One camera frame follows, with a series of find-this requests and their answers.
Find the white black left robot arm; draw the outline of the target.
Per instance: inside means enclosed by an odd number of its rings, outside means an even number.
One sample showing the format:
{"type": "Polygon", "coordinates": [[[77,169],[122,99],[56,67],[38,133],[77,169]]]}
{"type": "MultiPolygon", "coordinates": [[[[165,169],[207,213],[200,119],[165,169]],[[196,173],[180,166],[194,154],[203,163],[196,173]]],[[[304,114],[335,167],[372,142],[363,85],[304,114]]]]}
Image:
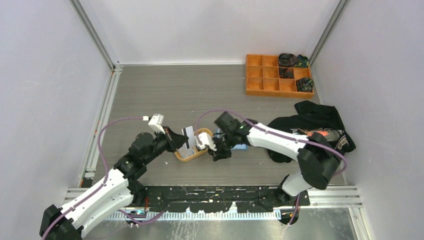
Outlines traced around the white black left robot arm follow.
{"type": "Polygon", "coordinates": [[[72,201],[43,213],[39,234],[44,240],[81,240],[97,224],[123,207],[146,202],[146,187],[139,178],[147,164],[164,152],[173,153],[188,141],[165,126],[163,132],[137,135],[134,142],[108,173],[72,201]]]}

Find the orange oval plastic tray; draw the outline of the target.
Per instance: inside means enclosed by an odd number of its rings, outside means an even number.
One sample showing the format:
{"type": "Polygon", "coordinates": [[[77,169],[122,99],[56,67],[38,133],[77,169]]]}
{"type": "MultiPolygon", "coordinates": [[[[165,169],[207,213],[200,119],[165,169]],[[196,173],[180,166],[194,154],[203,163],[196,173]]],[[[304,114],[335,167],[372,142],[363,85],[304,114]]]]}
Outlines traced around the orange oval plastic tray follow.
{"type": "MultiPolygon", "coordinates": [[[[206,132],[206,133],[208,133],[209,135],[213,136],[213,133],[212,133],[212,132],[211,132],[208,128],[200,128],[200,129],[198,129],[198,130],[194,131],[194,136],[196,136],[197,134],[199,134],[199,133],[201,133],[201,132],[206,132]]],[[[200,155],[202,155],[202,154],[204,154],[204,153],[207,153],[207,152],[208,152],[208,150],[201,150],[201,151],[197,150],[197,153],[196,153],[196,154],[192,155],[192,156],[191,156],[191,157],[189,157],[189,158],[185,158],[185,159],[181,159],[181,158],[180,158],[180,154],[178,153],[178,151],[176,151],[174,154],[175,154],[175,156],[177,157],[177,159],[178,159],[179,161],[181,161],[181,162],[188,162],[188,161],[193,160],[194,158],[197,158],[197,157],[199,157],[200,155]]]]}

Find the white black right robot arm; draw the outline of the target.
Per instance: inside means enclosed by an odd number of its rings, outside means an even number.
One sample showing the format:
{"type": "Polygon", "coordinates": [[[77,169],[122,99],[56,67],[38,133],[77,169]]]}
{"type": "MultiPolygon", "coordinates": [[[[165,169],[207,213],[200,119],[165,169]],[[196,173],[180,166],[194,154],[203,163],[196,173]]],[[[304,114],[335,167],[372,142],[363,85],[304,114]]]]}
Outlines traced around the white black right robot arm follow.
{"type": "Polygon", "coordinates": [[[234,146],[245,144],[279,153],[298,163],[299,171],[280,183],[277,198],[283,205],[291,205],[298,194],[308,189],[325,190],[339,168],[341,160],[336,151],[318,132],[292,134],[248,118],[239,121],[227,111],[214,123],[222,135],[207,137],[204,142],[214,161],[230,158],[234,146]]]}

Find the blue leather card holder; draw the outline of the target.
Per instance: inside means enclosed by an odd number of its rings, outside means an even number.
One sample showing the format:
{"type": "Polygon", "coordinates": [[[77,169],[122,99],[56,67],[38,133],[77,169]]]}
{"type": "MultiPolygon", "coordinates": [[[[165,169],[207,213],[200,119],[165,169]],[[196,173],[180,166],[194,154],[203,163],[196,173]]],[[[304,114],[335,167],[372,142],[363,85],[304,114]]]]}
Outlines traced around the blue leather card holder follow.
{"type": "MultiPolygon", "coordinates": [[[[213,134],[215,138],[221,138],[225,135],[225,133],[220,129],[217,128],[213,134]]],[[[234,147],[231,148],[232,151],[247,151],[248,146],[246,144],[237,144],[234,147]]]]}

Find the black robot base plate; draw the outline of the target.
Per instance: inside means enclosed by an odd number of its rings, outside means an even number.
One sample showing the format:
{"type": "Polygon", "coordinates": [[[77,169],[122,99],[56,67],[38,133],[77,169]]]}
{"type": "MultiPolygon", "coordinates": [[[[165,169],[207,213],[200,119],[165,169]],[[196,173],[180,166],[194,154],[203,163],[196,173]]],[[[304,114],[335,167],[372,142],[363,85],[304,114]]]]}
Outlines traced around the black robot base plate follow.
{"type": "Polygon", "coordinates": [[[300,199],[285,196],[278,186],[146,186],[129,204],[130,207],[149,209],[152,212],[169,213],[226,213],[232,206],[237,213],[267,213],[275,208],[292,208],[310,205],[307,191],[300,194],[300,199]]]}

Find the white striped card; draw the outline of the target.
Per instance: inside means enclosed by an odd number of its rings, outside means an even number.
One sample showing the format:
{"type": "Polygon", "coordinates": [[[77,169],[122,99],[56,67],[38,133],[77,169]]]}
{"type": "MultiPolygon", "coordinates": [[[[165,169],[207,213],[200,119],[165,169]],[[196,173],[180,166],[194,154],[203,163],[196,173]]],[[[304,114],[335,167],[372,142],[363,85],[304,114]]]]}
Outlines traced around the white striped card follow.
{"type": "Polygon", "coordinates": [[[196,146],[195,131],[193,126],[188,126],[181,129],[182,134],[187,137],[185,148],[190,149],[196,146]]]}

